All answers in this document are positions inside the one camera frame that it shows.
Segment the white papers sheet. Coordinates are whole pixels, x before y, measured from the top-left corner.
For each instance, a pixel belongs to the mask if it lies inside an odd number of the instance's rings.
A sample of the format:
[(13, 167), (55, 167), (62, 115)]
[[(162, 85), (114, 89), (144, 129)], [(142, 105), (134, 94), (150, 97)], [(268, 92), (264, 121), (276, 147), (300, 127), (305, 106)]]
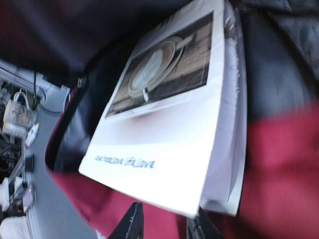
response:
[(79, 173), (183, 216), (235, 215), (246, 87), (238, 13), (227, 0), (192, 1), (135, 46)]

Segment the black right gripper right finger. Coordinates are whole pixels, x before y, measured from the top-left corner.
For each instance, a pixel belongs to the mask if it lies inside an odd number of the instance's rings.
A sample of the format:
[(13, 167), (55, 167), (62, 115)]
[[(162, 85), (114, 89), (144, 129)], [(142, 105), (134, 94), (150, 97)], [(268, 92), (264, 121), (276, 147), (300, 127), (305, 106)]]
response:
[(224, 236), (218, 231), (208, 215), (202, 208), (193, 219), (186, 220), (186, 238), (187, 239), (224, 239)]

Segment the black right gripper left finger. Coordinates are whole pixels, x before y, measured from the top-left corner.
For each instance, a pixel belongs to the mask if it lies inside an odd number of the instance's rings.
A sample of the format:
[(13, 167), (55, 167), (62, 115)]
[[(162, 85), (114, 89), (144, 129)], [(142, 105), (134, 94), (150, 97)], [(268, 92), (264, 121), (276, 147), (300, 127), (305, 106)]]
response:
[(134, 202), (113, 230), (109, 239), (143, 239), (144, 212), (142, 203)]

